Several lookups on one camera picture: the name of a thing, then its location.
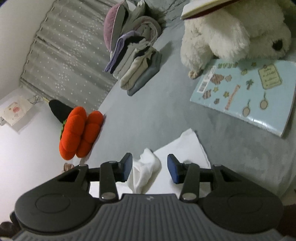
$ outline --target barcode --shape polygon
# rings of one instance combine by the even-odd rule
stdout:
[[[209,66],[207,68],[204,79],[202,80],[200,86],[197,89],[197,93],[202,93],[203,94],[205,92],[205,89],[207,88],[208,83],[210,82],[211,78],[214,75],[215,69],[216,69],[216,66]]]
[[[198,92],[204,92],[205,88],[207,87],[207,84],[208,84],[207,81],[203,81],[200,87],[198,88]]]

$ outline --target light blue book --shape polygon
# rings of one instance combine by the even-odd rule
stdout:
[[[190,101],[282,136],[294,103],[296,63],[284,60],[212,60]]]

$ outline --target bed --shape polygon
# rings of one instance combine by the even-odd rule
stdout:
[[[293,42],[285,59],[296,61],[296,29],[291,30]],[[138,158],[145,148],[155,151],[192,128],[211,164],[222,164],[282,196],[296,175],[295,105],[280,138],[190,102],[199,78],[189,79],[181,63],[183,33],[184,23],[177,19],[165,28],[154,44],[163,55],[160,71],[140,91],[130,97],[115,84],[99,108],[105,123],[84,161],[93,168],[119,161],[126,152]]]

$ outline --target wall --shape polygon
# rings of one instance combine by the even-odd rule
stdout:
[[[25,88],[0,100],[0,110],[15,100],[30,98]],[[13,127],[0,126],[0,223],[9,220],[18,197],[61,174],[65,161],[59,154],[61,123],[46,102],[34,105]]]
[[[33,37],[54,0],[7,0],[0,7],[0,99],[16,89]]]

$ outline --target gray bed sheet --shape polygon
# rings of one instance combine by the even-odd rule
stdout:
[[[281,196],[296,175],[295,107],[280,138],[190,102],[199,79],[189,79],[181,63],[183,34],[180,21],[164,30],[154,45],[163,55],[160,71],[140,91],[128,96],[119,82],[113,87],[99,109],[106,119],[86,163],[98,167],[119,161],[126,152],[138,158],[145,148],[155,151],[192,128],[211,164],[222,164]],[[286,59],[296,61],[295,39]]]

